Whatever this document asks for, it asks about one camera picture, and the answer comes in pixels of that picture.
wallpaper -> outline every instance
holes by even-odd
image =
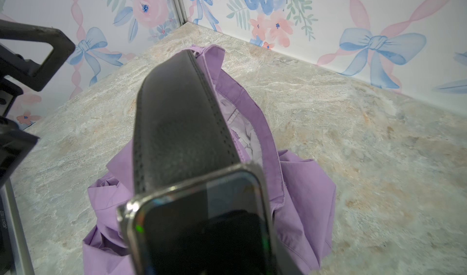
[[[24,94],[8,118],[24,129],[154,45],[180,26],[172,0],[0,0],[0,18],[55,27],[76,45],[74,53],[36,92]],[[51,46],[0,40],[25,59],[43,62]]]
[[[183,0],[188,21],[467,115],[467,0]]]

stone surface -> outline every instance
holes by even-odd
[[[37,275],[82,274],[86,188],[131,139],[136,93],[181,48],[218,44],[278,149],[337,185],[333,253],[316,274],[467,274],[467,120],[227,35],[185,24],[28,132],[12,176]]]

black leather belt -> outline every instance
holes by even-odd
[[[240,162],[211,86],[190,50],[146,77],[138,93],[133,151],[135,194]]]

pink flower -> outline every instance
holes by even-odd
[[[23,94],[16,97],[15,102],[11,106],[12,111],[22,110],[21,105],[23,104],[31,106],[42,101],[42,98],[39,95],[36,95],[35,91],[31,90],[29,87],[20,85],[20,88],[23,90]]]
[[[290,40],[287,34],[292,35],[293,30],[290,27],[292,25],[291,21],[287,21],[284,18],[282,11],[275,11],[271,14],[271,20],[265,21],[266,26],[270,28],[269,34],[271,39],[274,40],[279,38],[279,44],[283,47],[289,47]]]
[[[16,120],[18,120],[20,124],[31,125],[31,121],[37,121],[41,118],[41,116],[31,116],[31,112],[29,110],[26,110],[24,111],[24,115],[16,117]]]
[[[162,25],[169,14],[165,0],[134,0],[133,15],[144,27]]]
[[[267,42],[264,42],[263,48],[271,50],[271,48],[274,48],[274,43],[269,44]]]
[[[261,41],[266,39],[266,25],[264,21],[264,14],[258,15],[258,20],[255,21],[250,19],[250,23],[253,26],[253,39],[256,39],[256,36],[260,37]]]

purple clothing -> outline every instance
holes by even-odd
[[[191,47],[210,81],[241,161],[262,165],[274,212],[274,228],[301,272],[319,269],[330,254],[336,186],[313,160],[288,150],[277,153],[266,119],[245,89],[221,69],[225,50]],[[119,232],[116,207],[133,196],[130,141],[108,164],[109,172],[88,189],[97,225],[83,240],[85,274],[134,274]]]

